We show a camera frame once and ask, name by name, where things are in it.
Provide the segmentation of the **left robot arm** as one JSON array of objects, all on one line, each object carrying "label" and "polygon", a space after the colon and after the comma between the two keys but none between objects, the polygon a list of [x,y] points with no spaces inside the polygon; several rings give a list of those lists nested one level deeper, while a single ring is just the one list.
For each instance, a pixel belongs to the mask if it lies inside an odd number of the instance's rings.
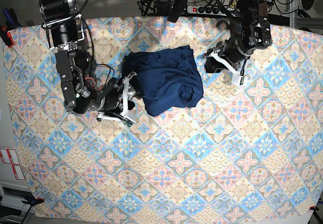
[{"label": "left robot arm", "polygon": [[267,0],[238,0],[234,16],[220,0],[216,0],[216,4],[231,22],[240,23],[241,34],[231,36],[208,49],[203,54],[206,59],[204,69],[206,73],[229,70],[232,73],[231,83],[241,86],[244,83],[247,61],[254,51],[272,45]]}]

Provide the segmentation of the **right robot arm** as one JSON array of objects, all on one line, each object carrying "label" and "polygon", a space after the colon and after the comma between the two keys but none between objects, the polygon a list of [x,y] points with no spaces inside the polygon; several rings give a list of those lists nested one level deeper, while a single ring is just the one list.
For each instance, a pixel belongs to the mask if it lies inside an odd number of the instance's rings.
[{"label": "right robot arm", "polygon": [[103,86],[97,86],[91,75],[94,58],[80,45],[90,33],[84,32],[88,25],[82,18],[78,0],[38,1],[48,47],[57,50],[56,69],[66,110],[77,116],[95,111],[98,121],[114,121],[125,128],[135,124],[137,117],[131,110],[137,91],[131,80],[136,72],[129,72],[120,80],[107,77]]}]

